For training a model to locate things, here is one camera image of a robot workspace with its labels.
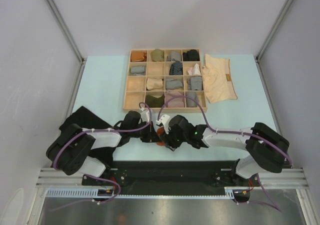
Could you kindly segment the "orange and cream underwear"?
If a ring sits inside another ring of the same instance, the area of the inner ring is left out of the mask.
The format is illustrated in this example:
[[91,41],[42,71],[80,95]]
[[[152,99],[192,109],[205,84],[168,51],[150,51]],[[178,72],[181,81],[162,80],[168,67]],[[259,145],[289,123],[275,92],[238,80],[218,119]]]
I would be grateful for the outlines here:
[[158,128],[157,131],[156,131],[156,134],[157,134],[157,136],[159,138],[159,141],[156,142],[156,144],[158,146],[164,147],[166,145],[165,142],[163,141],[163,138],[162,138],[164,133],[165,133],[165,129],[163,127]]

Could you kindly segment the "black garment pile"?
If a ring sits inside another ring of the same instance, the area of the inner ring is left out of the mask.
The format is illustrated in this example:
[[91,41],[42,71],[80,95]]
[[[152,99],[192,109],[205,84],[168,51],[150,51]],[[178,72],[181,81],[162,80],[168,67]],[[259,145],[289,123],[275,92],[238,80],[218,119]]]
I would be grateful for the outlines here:
[[[63,132],[69,125],[77,124],[81,128],[86,129],[108,129],[113,128],[109,123],[102,120],[100,117],[95,115],[89,109],[84,106],[78,108],[74,113],[72,113],[59,127],[59,130]],[[113,163],[113,153],[115,147],[101,147],[94,148],[90,151],[89,156],[96,158],[101,162],[108,164],[109,166]]]

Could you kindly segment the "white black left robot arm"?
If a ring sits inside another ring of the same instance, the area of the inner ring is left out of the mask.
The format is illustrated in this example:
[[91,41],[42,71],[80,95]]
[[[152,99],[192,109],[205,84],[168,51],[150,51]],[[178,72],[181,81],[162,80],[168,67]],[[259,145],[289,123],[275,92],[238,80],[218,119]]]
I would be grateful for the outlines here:
[[59,127],[60,136],[49,146],[46,156],[52,166],[70,176],[76,172],[93,176],[100,185],[110,181],[108,171],[116,148],[131,138],[143,143],[157,143],[149,111],[129,111],[114,126],[82,106]]

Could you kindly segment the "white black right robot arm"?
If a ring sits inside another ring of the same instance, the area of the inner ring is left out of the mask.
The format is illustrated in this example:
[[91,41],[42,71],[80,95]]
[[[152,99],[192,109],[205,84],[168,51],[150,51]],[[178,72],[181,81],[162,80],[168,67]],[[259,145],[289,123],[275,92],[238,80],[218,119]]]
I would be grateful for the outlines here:
[[289,141],[264,123],[240,130],[211,129],[207,124],[192,125],[184,116],[162,115],[156,125],[164,131],[159,135],[165,146],[175,151],[182,143],[195,149],[230,148],[248,152],[235,162],[231,181],[242,186],[253,175],[263,171],[279,174],[287,161]]

